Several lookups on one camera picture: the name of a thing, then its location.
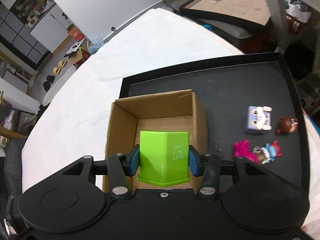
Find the pink toy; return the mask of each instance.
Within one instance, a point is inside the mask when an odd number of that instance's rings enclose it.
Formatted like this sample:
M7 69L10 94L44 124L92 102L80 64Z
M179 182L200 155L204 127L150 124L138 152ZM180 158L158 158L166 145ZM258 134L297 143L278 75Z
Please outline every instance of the pink toy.
M235 157L243 156L255 163L259 163L256 155L249 151L249 141L235 143L233 149L235 151Z

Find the wall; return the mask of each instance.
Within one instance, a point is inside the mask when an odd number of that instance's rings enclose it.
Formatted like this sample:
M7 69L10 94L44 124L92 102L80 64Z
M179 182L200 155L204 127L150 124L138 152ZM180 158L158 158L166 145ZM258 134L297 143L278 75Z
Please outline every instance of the wall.
M4 91L3 98L8 101L13 108L33 114L39 111L40 103L37 100L21 92L2 78L0 78L0 90Z
M89 39L105 39L135 15L161 0L54 0Z

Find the orange box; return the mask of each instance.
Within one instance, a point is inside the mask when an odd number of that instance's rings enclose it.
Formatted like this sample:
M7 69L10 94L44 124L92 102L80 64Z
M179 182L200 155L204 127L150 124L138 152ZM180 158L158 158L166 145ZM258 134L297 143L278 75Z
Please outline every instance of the orange box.
M74 37L77 41L81 41L85 37L75 26L69 31L69 35Z

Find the green plastic container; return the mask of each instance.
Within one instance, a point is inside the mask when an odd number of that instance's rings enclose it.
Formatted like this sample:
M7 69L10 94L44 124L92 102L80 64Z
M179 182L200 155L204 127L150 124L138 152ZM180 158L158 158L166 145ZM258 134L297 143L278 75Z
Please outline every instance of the green plastic container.
M138 180L169 187L190 181L188 132L140 132Z

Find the cardboard box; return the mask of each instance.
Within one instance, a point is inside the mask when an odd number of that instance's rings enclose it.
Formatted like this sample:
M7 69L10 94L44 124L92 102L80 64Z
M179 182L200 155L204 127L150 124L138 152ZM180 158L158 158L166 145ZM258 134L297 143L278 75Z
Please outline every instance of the cardboard box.
M116 153L129 153L140 141L140 131L187 131L189 144L203 154L207 152L205 112L192 90L117 99L111 105L105 158ZM201 178L191 176L186 183L171 187L157 187L137 180L137 175L126 177L132 192L137 188L192 188L197 190ZM108 188L108 176L102 189Z
M84 39L81 44L76 42L70 49L75 45L77 45L76 51L69 55L68 61L71 65L76 64L77 67L80 67L90 57L87 47L87 39Z

